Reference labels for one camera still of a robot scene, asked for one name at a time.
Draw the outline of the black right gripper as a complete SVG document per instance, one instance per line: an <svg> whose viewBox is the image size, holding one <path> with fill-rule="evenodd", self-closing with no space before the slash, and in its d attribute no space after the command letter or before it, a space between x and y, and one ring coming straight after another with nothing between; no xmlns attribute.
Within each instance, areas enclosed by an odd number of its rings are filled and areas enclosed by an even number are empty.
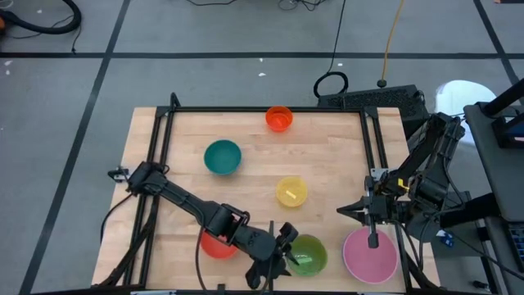
<svg viewBox="0 0 524 295"><path fill-rule="evenodd" d="M395 198L387 182L376 182L372 176L366 176L364 186L368 195L357 202L337 208L337 213L357 220L361 225L370 228L368 246L378 248L377 224L390 224L394 221ZM362 210L367 207L367 215Z"/></svg>

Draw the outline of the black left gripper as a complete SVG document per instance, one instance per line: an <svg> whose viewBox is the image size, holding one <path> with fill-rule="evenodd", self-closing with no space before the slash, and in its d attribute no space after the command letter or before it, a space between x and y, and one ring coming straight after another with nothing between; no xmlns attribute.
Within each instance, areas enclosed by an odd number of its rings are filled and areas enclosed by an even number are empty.
<svg viewBox="0 0 524 295"><path fill-rule="evenodd" d="M298 231L292 224L285 223L279 232L270 256L263 260L254 258L251 268L246 272L246 282L250 289L257 289L262 277L265 278L262 289L266 289L270 280L277 279L281 275L291 276L285 258L295 266L300 264L291 252L291 243L298 237Z"/></svg>

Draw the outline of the small green translucent bowl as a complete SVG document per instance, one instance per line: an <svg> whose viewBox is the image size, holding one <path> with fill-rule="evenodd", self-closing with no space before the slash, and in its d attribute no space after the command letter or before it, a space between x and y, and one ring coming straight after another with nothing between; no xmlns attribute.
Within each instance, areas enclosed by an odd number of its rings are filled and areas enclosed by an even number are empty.
<svg viewBox="0 0 524 295"><path fill-rule="evenodd" d="M288 261L288 267L299 276L318 275L328 263L328 253L322 242L313 235L302 234L291 244L292 254L299 261L294 265Z"/></svg>

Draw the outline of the large pink bowl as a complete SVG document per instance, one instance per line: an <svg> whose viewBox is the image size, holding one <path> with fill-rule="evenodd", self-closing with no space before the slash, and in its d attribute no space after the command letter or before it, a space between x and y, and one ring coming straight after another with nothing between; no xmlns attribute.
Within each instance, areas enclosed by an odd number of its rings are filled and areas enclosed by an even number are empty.
<svg viewBox="0 0 524 295"><path fill-rule="evenodd" d="M342 257L346 269L366 284L383 284L397 271L399 254L393 241L377 230L378 247L368 245L368 229L357 229L346 237Z"/></svg>

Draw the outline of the small yellow translucent bowl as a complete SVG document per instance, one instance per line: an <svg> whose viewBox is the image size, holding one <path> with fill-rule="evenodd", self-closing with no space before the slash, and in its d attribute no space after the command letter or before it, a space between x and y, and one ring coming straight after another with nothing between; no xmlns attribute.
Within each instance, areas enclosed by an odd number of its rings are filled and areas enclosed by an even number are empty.
<svg viewBox="0 0 524 295"><path fill-rule="evenodd" d="M300 207L307 196L307 185L298 176L285 177L276 186L276 198L285 207Z"/></svg>

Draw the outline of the large red-orange bowl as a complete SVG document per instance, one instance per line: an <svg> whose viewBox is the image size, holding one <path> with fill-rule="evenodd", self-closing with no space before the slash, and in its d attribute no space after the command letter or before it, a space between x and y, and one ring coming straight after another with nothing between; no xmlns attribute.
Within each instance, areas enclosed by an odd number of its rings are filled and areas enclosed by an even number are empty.
<svg viewBox="0 0 524 295"><path fill-rule="evenodd" d="M215 259L228 259L237 253L237 248L233 245L227 245L226 237L223 235L214 238L212 235L204 232L201 237L201 249L207 256Z"/></svg>

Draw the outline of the small orange translucent bowl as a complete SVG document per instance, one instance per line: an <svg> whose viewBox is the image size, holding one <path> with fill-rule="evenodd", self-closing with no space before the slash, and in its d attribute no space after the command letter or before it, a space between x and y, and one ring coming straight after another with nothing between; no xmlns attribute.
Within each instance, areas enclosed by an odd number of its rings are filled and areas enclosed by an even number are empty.
<svg viewBox="0 0 524 295"><path fill-rule="evenodd" d="M284 132L291 126L293 114L285 106L273 106L266 111L265 120L273 132Z"/></svg>

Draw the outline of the large teal bowl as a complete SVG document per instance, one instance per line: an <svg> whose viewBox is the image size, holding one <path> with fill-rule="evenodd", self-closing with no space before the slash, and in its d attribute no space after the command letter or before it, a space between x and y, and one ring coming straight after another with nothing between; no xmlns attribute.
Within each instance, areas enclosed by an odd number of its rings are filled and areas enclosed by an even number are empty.
<svg viewBox="0 0 524 295"><path fill-rule="evenodd" d="M208 146L204 153L206 168L217 175L230 175L240 166L242 151L230 140L221 139Z"/></svg>

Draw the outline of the black cart beam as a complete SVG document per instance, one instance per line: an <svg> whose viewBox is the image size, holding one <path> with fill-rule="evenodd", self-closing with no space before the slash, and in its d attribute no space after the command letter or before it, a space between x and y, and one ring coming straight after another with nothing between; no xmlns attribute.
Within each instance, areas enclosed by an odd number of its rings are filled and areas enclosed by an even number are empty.
<svg viewBox="0 0 524 295"><path fill-rule="evenodd" d="M448 229L455 225L484 219L486 217L500 217L500 209L493 193L487 193L473 198L463 205L453 206L440 216L440 227Z"/></svg>

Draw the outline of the grey cart top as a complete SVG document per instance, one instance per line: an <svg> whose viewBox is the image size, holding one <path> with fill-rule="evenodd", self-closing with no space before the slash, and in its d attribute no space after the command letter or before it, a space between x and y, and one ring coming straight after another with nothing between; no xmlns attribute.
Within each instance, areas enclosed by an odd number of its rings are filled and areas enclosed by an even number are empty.
<svg viewBox="0 0 524 295"><path fill-rule="evenodd" d="M524 222L524 149L501 148L491 125L494 120L478 105L464 110L501 216Z"/></svg>

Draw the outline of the white round object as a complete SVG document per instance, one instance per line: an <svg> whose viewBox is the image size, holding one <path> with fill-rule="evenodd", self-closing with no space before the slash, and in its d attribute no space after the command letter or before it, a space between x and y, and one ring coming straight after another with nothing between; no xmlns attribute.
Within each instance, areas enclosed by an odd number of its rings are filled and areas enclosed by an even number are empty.
<svg viewBox="0 0 524 295"><path fill-rule="evenodd" d="M437 88L434 112L459 117L461 126L465 130L460 142L473 147L475 145L474 139L463 109L465 106L475 105L477 102L491 102L495 98L495 94L482 84L467 80L452 80Z"/></svg>

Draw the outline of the dark laptop keyboard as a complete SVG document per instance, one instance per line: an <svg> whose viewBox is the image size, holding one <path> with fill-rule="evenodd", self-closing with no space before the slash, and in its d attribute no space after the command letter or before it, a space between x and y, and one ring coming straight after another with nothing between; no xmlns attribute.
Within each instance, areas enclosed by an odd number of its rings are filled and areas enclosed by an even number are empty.
<svg viewBox="0 0 524 295"><path fill-rule="evenodd" d="M524 223L507 223L508 237L517 261L524 266Z"/></svg>

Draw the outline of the black device on cart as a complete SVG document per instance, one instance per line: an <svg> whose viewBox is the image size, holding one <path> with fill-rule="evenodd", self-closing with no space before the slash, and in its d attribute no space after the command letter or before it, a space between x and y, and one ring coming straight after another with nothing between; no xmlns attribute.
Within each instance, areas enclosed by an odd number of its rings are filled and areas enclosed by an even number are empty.
<svg viewBox="0 0 524 295"><path fill-rule="evenodd" d="M491 125L501 148L524 149L524 113L501 116Z"/></svg>

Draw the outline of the black diagonal pole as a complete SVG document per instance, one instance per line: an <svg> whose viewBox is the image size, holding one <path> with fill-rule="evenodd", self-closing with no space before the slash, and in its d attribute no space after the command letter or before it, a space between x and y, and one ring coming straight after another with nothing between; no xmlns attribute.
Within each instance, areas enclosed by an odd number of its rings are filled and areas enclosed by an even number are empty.
<svg viewBox="0 0 524 295"><path fill-rule="evenodd" d="M494 116L524 97L524 78L501 93L490 102L477 102L485 116Z"/></svg>

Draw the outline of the black aluminium rig frame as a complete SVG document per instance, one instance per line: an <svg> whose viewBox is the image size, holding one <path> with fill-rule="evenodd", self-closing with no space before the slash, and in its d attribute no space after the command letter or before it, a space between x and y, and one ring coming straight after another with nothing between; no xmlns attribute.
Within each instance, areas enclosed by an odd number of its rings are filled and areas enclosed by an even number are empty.
<svg viewBox="0 0 524 295"><path fill-rule="evenodd" d="M293 112L291 128L284 133L268 128L260 107L175 113L166 177L201 199L249 211L251 226L268 230L273 220L275 235L285 222L298 231L310 224L358 223L336 209L364 195L368 163L359 113ZM155 114L154 107L134 109L122 158L130 170L147 158ZM379 108L378 116L388 166L397 167L409 154L400 113ZM233 175L213 175L204 165L206 148L219 139L230 139L242 150L242 163ZM294 209L281 206L275 196L277 183L288 175L300 176L309 191L305 203ZM131 197L107 221L92 284L106 279L128 250L137 206L138 198ZM160 200L147 288L201 289L194 261L199 228L191 215ZM245 273L251 264L242 252L229 259L200 257L208 289L225 284L227 291L249 290Z"/></svg>

